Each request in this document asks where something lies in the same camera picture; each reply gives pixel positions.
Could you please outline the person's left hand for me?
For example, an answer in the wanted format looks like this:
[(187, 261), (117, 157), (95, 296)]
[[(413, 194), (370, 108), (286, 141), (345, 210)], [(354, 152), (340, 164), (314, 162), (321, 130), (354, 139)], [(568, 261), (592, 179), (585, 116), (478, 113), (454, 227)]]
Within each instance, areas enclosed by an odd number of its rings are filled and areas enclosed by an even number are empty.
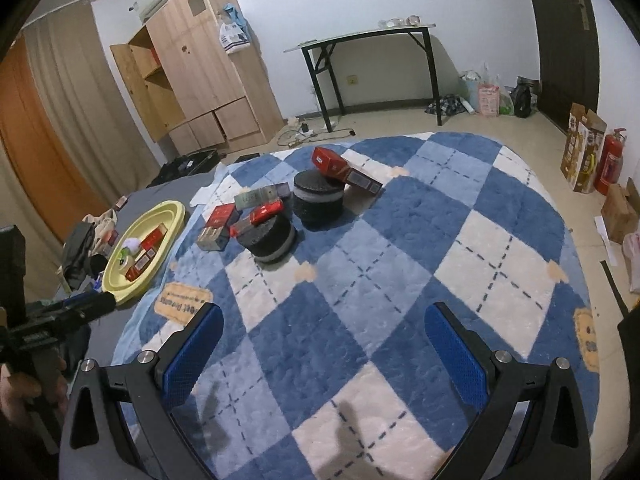
[[(58, 358), (55, 365), (56, 387), (55, 394), (50, 400), (58, 411), (65, 415), (67, 410), (67, 386), (62, 371), (66, 370), (66, 362)], [(3, 364), (1, 367), (1, 413), (10, 426), (21, 430), (32, 430), (32, 416), (27, 411), (27, 402), (38, 398), (41, 391), (39, 382), (23, 373), (12, 373), (9, 367)]]

